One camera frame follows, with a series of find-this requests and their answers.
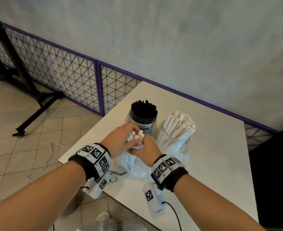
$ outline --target clear plastic jar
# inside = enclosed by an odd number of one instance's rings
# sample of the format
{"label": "clear plastic jar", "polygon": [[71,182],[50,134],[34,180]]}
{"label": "clear plastic jar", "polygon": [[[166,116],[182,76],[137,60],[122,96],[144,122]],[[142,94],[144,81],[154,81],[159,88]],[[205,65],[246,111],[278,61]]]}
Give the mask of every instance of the clear plastic jar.
{"label": "clear plastic jar", "polygon": [[160,145],[161,150],[164,151],[164,154],[175,155],[178,153],[182,155],[187,150],[191,136],[185,140],[175,139],[166,133],[161,123],[157,128],[154,139]]}
{"label": "clear plastic jar", "polygon": [[139,127],[139,129],[142,130],[145,134],[149,134],[151,136],[154,135],[155,130],[157,128],[157,120],[156,119],[153,123],[150,123],[150,124],[139,124],[132,119],[130,114],[131,114],[131,110],[128,112],[128,115],[126,116],[127,122],[135,123]]}

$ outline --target white cable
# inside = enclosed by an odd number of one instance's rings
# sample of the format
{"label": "white cable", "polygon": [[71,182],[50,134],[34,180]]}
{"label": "white cable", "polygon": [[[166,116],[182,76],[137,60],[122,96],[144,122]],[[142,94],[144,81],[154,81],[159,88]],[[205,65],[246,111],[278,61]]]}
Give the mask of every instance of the white cable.
{"label": "white cable", "polygon": [[[77,138],[74,140],[74,142],[73,142],[70,146],[68,146],[68,147],[71,147],[73,144],[75,144],[75,141],[78,139],[78,137],[77,137]],[[51,156],[50,156],[49,159],[47,160],[47,162],[46,162],[44,168],[37,169],[36,171],[34,171],[34,172],[28,174],[27,179],[28,179],[29,181],[33,182],[30,178],[28,178],[30,175],[32,175],[33,173],[35,173],[35,172],[37,172],[37,171],[39,171],[39,170],[43,170],[43,169],[45,169],[45,168],[47,167],[47,164],[48,164],[49,160],[50,160],[50,159],[52,158],[52,156],[53,156],[53,150],[51,149],[51,143],[53,143],[53,142],[50,142],[50,143],[48,144],[48,147],[49,147],[49,149],[51,150]],[[62,145],[62,144],[60,144],[60,143],[54,143],[54,144],[56,144],[56,146],[63,146],[63,147],[65,147],[64,145]]]}

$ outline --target gray wall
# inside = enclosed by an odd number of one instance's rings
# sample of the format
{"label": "gray wall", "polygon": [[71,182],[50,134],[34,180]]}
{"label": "gray wall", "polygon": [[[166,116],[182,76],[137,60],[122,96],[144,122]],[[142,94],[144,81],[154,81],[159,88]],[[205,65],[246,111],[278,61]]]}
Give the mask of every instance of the gray wall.
{"label": "gray wall", "polygon": [[283,129],[283,0],[0,0],[0,18]]}

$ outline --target person's right hand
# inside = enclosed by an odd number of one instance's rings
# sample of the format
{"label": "person's right hand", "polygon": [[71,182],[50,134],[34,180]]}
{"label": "person's right hand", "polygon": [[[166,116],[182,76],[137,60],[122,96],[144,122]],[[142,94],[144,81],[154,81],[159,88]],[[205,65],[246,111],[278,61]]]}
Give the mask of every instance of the person's right hand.
{"label": "person's right hand", "polygon": [[128,152],[139,157],[148,167],[152,167],[155,160],[162,155],[157,143],[148,134],[145,134],[144,136],[143,149],[137,150],[135,148],[131,148]]}

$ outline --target forearm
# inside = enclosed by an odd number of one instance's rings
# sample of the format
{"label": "forearm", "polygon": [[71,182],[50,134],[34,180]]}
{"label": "forearm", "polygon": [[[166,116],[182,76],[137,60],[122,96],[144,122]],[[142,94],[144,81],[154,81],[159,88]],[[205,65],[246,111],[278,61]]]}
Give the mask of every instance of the forearm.
{"label": "forearm", "polygon": [[202,231],[265,231],[240,208],[188,174],[176,183],[174,193]]}
{"label": "forearm", "polygon": [[38,178],[0,203],[0,230],[47,230],[85,179],[74,161]]}

